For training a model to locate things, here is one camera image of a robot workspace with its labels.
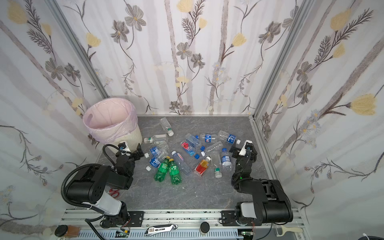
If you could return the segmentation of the blue label water bottle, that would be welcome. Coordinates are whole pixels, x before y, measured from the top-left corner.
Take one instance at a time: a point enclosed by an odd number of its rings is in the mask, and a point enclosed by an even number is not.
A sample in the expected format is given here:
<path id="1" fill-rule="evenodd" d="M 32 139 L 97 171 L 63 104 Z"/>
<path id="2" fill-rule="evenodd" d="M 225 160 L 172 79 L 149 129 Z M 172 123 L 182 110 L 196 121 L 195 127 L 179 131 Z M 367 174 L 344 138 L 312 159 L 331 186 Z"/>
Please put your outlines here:
<path id="1" fill-rule="evenodd" d="M 221 152 L 221 163 L 222 163 L 222 168 L 224 170 L 230 171 L 232 169 L 231 157 L 230 157 L 229 152 L 227 151 L 226 148 L 222 149 L 222 152 Z"/>

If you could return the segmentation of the pepsi label clear bottle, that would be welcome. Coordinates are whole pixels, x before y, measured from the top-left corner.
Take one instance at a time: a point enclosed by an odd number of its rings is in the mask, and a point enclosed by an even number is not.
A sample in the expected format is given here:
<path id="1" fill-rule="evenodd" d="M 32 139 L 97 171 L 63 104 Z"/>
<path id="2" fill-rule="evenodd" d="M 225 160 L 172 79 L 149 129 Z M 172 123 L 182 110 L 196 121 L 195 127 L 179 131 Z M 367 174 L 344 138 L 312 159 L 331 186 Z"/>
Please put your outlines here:
<path id="1" fill-rule="evenodd" d="M 217 134 L 200 134 L 196 135 L 196 138 L 204 143 L 216 143 L 219 140 L 219 136 Z"/>

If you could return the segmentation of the clear bottle green white cap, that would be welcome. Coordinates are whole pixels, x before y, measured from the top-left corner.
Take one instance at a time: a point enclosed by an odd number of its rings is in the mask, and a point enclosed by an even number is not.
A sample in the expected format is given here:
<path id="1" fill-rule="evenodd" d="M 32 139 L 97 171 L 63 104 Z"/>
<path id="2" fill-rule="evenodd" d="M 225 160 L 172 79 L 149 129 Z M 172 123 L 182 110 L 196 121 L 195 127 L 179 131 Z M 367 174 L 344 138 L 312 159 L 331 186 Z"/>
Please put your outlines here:
<path id="1" fill-rule="evenodd" d="M 160 124 L 161 124 L 162 128 L 167 132 L 169 137 L 172 137 L 174 135 L 174 131 L 172 129 L 172 126 L 169 123 L 169 121 L 167 120 L 167 118 L 161 118 Z"/>

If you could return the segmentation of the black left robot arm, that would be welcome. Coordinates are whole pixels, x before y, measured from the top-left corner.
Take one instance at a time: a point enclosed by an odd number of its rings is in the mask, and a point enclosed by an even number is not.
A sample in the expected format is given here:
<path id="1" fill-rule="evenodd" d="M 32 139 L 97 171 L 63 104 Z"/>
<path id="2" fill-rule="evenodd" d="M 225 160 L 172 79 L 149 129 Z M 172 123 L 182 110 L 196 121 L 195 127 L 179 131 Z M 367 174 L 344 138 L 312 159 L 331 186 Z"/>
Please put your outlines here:
<path id="1" fill-rule="evenodd" d="M 102 152 L 110 159 L 108 147 L 117 150 L 117 159 L 110 160 L 111 165 L 85 164 L 71 171 L 61 185 L 62 198 L 71 206 L 99 213 L 100 217 L 86 220 L 89 225 L 98 221 L 103 229 L 141 227 L 144 212 L 129 211 L 126 203 L 112 197 L 105 188 L 128 190 L 131 187 L 135 163 L 144 156 L 142 146 L 137 144 L 136 149 L 131 150 L 126 143 L 106 144 Z"/>

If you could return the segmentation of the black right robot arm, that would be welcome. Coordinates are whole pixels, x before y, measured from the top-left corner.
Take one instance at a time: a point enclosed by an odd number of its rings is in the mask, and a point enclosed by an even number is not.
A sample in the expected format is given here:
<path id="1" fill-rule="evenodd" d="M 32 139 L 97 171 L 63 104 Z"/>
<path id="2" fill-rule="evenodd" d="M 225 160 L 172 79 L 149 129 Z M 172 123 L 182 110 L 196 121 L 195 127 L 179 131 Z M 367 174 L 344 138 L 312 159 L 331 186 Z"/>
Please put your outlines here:
<path id="1" fill-rule="evenodd" d="M 235 148 L 233 156 L 236 157 L 236 164 L 231 185 L 237 192 L 252 196 L 251 202 L 237 203 L 235 222 L 238 225 L 251 223 L 256 226 L 292 222 L 292 205 L 280 181 L 251 177 L 252 166 L 257 160 L 254 145 L 246 142 L 241 149 Z"/>

